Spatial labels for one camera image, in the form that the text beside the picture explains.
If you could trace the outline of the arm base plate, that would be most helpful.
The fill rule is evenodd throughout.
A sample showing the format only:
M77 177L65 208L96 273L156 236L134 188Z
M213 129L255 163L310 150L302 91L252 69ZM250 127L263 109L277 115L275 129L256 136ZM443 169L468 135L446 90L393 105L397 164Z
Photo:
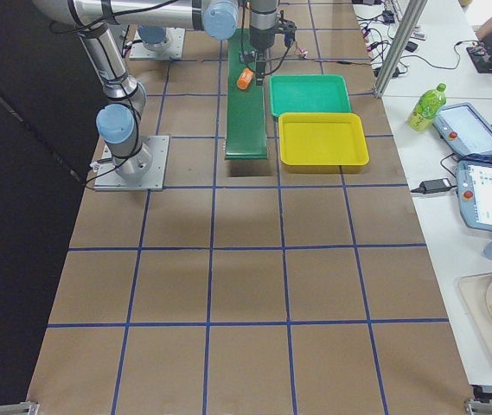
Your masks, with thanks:
M170 136L141 136L142 149L121 167L114 169L112 154L104 146L107 163L98 167L93 181L96 191L162 191L166 172Z
M138 26L129 57L134 61L177 61L182 58L185 29Z

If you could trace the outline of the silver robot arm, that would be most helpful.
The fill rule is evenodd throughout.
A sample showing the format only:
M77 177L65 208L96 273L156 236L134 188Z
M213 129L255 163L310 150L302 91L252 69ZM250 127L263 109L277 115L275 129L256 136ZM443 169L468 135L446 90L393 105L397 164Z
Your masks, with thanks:
M139 132L144 86L129 74L107 24L83 30L78 37L107 98L96 116L99 135L111 152L114 171L127 181L136 181L152 161Z
M290 48L297 29L278 13L277 1L35 1L34 5L52 24L68 26L63 35L78 34L111 98L134 83L111 34L111 24L193 29L223 41L234 35L238 13L247 11L258 86L268 74L266 55L275 36L282 35Z

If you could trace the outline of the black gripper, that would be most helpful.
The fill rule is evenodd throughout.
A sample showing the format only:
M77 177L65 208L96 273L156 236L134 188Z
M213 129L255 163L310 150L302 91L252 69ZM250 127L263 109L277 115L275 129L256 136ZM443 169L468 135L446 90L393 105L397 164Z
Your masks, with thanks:
M283 61L288 56L292 45L296 42L296 30L297 25L293 21L287 20L283 17L279 17L269 29L256 29L251 26L247 34L253 50L245 51L244 40L246 30L244 29L244 26L240 27L239 59L241 63L250 63L255 61L255 81L257 86L262 86L264 84L266 70L265 52L274 45L276 35L282 35L284 37L284 45L286 50L279 58L280 61Z

